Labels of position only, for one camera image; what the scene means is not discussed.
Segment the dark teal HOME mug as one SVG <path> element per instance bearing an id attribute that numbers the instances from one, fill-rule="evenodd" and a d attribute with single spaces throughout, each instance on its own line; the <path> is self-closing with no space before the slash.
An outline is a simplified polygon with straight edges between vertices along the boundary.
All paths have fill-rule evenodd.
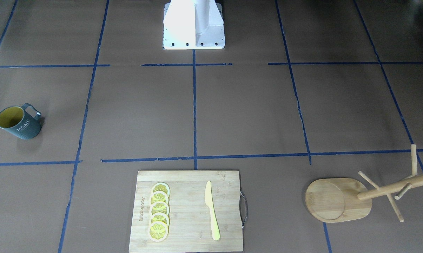
<path id="1" fill-rule="evenodd" d="M 36 137 L 42 129 L 41 112 L 31 104 L 10 106 L 0 112 L 0 128 L 22 140 Z"/>

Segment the wooden mug tree rack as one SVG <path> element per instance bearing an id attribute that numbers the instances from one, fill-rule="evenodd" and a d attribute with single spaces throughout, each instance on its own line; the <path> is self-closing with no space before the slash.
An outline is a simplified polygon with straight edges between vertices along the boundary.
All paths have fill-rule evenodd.
<path id="1" fill-rule="evenodd" d="M 353 178 L 317 179 L 305 191 L 305 203 L 314 218 L 325 223 L 339 223 L 366 217 L 373 206 L 375 197 L 386 196 L 399 222 L 404 218 L 396 200 L 400 200 L 410 189 L 423 186 L 423 174 L 418 174 L 418 152 L 411 145 L 411 174 L 397 182 L 379 186 L 366 174 L 359 171 L 373 189 Z"/>

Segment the yellow plastic knife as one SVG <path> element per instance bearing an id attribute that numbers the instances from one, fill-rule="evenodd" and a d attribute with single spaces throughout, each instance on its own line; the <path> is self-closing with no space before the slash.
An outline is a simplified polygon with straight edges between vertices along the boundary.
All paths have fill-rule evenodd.
<path id="1" fill-rule="evenodd" d="M 216 218 L 216 212 L 213 204 L 212 184 L 211 181 L 207 181 L 205 184 L 205 205 L 209 208 L 210 212 L 210 230 L 212 239 L 214 241 L 220 240 L 220 230 L 218 227 L 218 221 Z"/>

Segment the lemon slice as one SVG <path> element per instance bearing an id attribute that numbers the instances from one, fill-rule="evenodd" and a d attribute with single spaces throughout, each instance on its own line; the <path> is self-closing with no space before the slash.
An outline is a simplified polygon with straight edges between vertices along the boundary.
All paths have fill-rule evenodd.
<path id="1" fill-rule="evenodd" d="M 168 236 L 168 225 L 162 221 L 154 221 L 149 224 L 148 237 L 154 242 L 161 242 Z"/>
<path id="2" fill-rule="evenodd" d="M 168 202 L 169 202 L 168 194 L 166 194 L 164 191 L 152 192 L 151 195 L 150 195 L 151 205 L 153 205 L 155 202 L 159 202 L 159 201 L 168 204 Z"/>
<path id="3" fill-rule="evenodd" d="M 153 222 L 156 222 L 156 221 L 163 222 L 167 226 L 169 226 L 170 222 L 171 222 L 168 214 L 163 213 L 163 212 L 156 212 L 156 213 L 151 215 L 149 222 L 153 223 Z"/>
<path id="4" fill-rule="evenodd" d="M 152 187 L 152 192 L 162 191 L 164 192 L 168 197 L 171 195 L 171 189 L 168 186 L 168 184 L 164 182 L 157 182 Z"/>
<path id="5" fill-rule="evenodd" d="M 151 214 L 163 213 L 169 215 L 170 207 L 169 204 L 164 201 L 156 201 L 150 205 L 149 211 Z"/>

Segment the bamboo cutting board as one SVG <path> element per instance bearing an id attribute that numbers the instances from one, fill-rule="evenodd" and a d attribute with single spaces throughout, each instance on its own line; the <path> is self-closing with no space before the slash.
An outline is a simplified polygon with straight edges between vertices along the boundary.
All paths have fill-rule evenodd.
<path id="1" fill-rule="evenodd" d="M 211 181 L 220 240 L 212 239 L 210 212 L 205 204 L 206 182 Z M 170 225 L 161 242 L 148 237 L 150 195 L 157 182 L 168 184 Z M 139 171 L 136 181 L 130 253 L 241 252 L 243 220 L 240 215 L 238 171 Z"/>

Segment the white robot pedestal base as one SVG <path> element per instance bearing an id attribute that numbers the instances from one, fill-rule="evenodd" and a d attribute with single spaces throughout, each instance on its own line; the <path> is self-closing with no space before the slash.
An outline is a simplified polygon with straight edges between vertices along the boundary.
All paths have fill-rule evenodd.
<path id="1" fill-rule="evenodd" d="M 225 48 L 221 0 L 172 0 L 164 6 L 164 50 Z"/>

